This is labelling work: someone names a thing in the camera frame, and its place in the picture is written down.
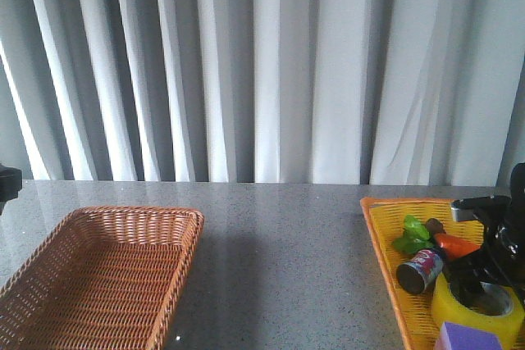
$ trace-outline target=gray countertop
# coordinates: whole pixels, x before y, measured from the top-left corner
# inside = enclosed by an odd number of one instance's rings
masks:
[[[401,349],[359,206],[505,189],[25,181],[0,216],[0,285],[68,212],[198,208],[206,224],[167,349]]]

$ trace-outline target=orange carrot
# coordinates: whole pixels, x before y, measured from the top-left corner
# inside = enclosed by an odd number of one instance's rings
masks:
[[[450,234],[434,234],[436,245],[445,251],[449,261],[468,255],[479,249],[479,245]]]

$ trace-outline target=wicker basket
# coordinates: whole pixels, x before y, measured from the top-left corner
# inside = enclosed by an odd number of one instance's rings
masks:
[[[162,348],[203,220],[184,208],[72,212],[0,289],[0,348]]]
[[[476,221],[454,223],[450,202],[451,200],[437,198],[361,200],[372,245],[394,307],[404,346],[408,350],[432,350],[439,330],[430,314],[431,292],[411,295],[399,286],[395,270],[407,258],[391,244],[403,233],[404,217],[408,214],[419,220],[435,217],[443,223],[447,233],[481,244],[483,226]],[[525,350],[524,328],[513,348]]]

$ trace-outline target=purple block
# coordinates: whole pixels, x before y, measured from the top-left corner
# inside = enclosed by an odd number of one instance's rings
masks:
[[[502,350],[500,340],[490,332],[444,322],[434,350]]]

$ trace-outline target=yellow tape roll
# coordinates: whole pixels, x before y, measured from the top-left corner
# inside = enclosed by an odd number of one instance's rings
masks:
[[[431,306],[432,318],[436,325],[441,327],[444,321],[450,321],[451,323],[492,332],[498,335],[501,347],[504,350],[510,350],[518,337],[525,312],[514,291],[500,286],[492,286],[503,293],[500,295],[504,295],[499,299],[504,305],[504,312],[498,316],[483,315],[462,305],[450,292],[449,284],[443,274],[440,274],[436,280]]]

